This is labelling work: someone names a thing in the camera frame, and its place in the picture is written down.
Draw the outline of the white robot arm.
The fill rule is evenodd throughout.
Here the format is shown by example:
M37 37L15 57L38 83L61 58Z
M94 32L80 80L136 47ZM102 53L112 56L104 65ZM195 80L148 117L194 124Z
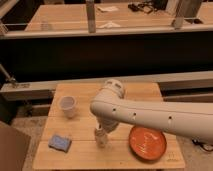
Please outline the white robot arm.
M107 132L119 122L213 144L213 104L135 101L124 98L125 87L107 80L90 102L90 111Z

